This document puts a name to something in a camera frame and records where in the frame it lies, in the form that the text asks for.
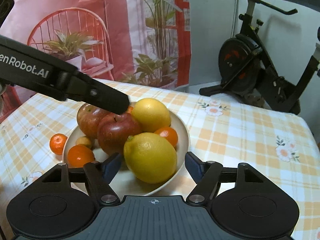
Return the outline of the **red apple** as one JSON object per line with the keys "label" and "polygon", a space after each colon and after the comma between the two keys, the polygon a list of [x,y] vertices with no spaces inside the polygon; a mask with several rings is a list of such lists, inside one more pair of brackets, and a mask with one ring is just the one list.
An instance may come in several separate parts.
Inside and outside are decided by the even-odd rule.
{"label": "red apple", "polygon": [[76,120],[80,130],[89,138],[97,139],[98,126],[109,111],[84,103],[78,110]]}
{"label": "red apple", "polygon": [[140,123],[131,113],[108,114],[98,125],[97,140],[100,148],[108,155],[123,154],[128,137],[142,133]]}

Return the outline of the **large yellow lemon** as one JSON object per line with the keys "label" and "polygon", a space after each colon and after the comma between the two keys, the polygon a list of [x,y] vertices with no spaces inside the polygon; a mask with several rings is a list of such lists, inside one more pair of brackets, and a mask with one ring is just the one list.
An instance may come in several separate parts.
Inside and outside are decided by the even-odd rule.
{"label": "large yellow lemon", "polygon": [[155,133],[144,132],[129,136],[123,152],[129,170],[145,183],[162,183],[176,172],[175,148]]}

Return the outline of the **mandarin orange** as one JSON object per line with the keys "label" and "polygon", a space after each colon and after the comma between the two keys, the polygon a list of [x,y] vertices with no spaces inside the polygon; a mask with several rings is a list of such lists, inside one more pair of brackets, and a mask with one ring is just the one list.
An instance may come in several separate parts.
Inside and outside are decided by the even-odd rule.
{"label": "mandarin orange", "polygon": [[68,164],[71,167],[83,167],[86,163],[95,161],[94,153],[84,145],[75,145],[70,148],[67,154]]}
{"label": "mandarin orange", "polygon": [[155,134],[167,139],[173,147],[177,146],[178,143],[178,134],[171,127],[162,127],[155,131]]}

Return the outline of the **beige round plate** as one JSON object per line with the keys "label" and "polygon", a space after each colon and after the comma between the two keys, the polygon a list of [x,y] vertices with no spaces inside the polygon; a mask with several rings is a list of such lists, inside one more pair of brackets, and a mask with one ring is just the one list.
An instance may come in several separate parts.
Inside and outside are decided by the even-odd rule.
{"label": "beige round plate", "polygon": [[144,98],[117,115],[83,104],[78,127],[63,141],[63,159],[79,168],[119,155],[112,185],[148,196],[163,188],[182,168],[190,141],[182,120],[157,99]]}

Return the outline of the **small brown kiwi fruit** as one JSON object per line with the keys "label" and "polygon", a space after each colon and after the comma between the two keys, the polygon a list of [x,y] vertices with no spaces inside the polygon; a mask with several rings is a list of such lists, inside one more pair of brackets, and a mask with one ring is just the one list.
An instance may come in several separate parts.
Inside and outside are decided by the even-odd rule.
{"label": "small brown kiwi fruit", "polygon": [[86,148],[92,149],[93,147],[93,140],[87,136],[79,137],[76,139],[75,144],[76,145],[82,145],[85,146]]}

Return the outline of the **small mandarin at edge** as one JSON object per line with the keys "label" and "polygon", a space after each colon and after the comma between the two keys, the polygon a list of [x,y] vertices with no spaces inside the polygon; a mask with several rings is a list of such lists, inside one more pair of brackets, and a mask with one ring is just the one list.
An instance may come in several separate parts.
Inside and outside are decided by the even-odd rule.
{"label": "small mandarin at edge", "polygon": [[132,106],[129,106],[128,109],[127,109],[127,113],[131,113],[133,110],[133,107]]}

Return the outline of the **mandarin left of plate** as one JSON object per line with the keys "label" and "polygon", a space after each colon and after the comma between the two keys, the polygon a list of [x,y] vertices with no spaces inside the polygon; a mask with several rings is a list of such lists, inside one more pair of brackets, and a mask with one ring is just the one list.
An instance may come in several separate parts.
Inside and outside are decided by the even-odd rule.
{"label": "mandarin left of plate", "polygon": [[49,141],[49,147],[55,155],[62,155],[67,136],[61,133],[53,135]]}

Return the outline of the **yellow green lemon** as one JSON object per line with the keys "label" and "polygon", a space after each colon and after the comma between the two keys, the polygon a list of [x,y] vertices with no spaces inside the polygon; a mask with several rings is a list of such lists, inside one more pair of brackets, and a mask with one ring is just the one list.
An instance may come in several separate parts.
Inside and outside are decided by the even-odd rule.
{"label": "yellow green lemon", "polygon": [[137,101],[131,114],[141,124],[144,132],[155,132],[171,125],[169,110],[162,102],[153,98]]}

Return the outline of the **red printed backdrop cloth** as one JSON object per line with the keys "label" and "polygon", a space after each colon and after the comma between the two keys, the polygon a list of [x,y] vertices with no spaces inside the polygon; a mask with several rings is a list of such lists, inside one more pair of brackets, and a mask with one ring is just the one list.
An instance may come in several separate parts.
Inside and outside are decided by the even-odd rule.
{"label": "red printed backdrop cloth", "polygon": [[96,79],[189,83],[189,0],[1,0],[1,35]]}

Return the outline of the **black exercise bike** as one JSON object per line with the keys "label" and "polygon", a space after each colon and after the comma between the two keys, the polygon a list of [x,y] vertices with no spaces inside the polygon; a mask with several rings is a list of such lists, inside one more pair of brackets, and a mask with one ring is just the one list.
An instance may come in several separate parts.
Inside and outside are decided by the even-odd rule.
{"label": "black exercise bike", "polygon": [[199,90],[203,96],[219,93],[231,93],[240,97],[257,90],[265,102],[274,111],[299,114],[299,98],[303,94],[314,74],[319,74],[319,44],[296,85],[290,83],[278,72],[258,35],[263,21],[257,20],[252,27],[253,11],[256,4],[264,5],[283,15],[296,14],[297,9],[289,11],[271,5],[263,0],[247,0],[245,14],[239,15],[241,29],[234,37],[227,39],[218,57],[221,75],[219,85],[204,87]]}

